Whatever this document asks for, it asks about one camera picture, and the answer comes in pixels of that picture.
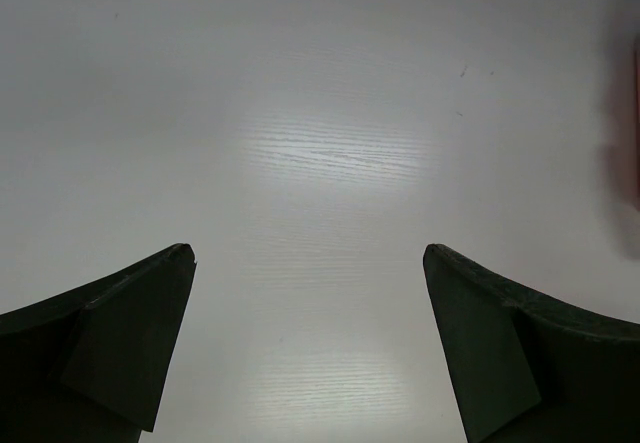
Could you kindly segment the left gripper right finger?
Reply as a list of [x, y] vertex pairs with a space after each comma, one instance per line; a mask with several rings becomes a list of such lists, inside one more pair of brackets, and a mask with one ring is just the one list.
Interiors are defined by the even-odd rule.
[[426, 287], [469, 442], [636, 442], [639, 326], [427, 246]]

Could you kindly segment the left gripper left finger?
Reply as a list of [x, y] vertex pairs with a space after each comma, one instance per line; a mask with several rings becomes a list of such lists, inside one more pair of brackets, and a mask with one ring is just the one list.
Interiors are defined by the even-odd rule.
[[174, 244], [1, 316], [4, 442], [137, 442], [154, 429], [196, 272]]

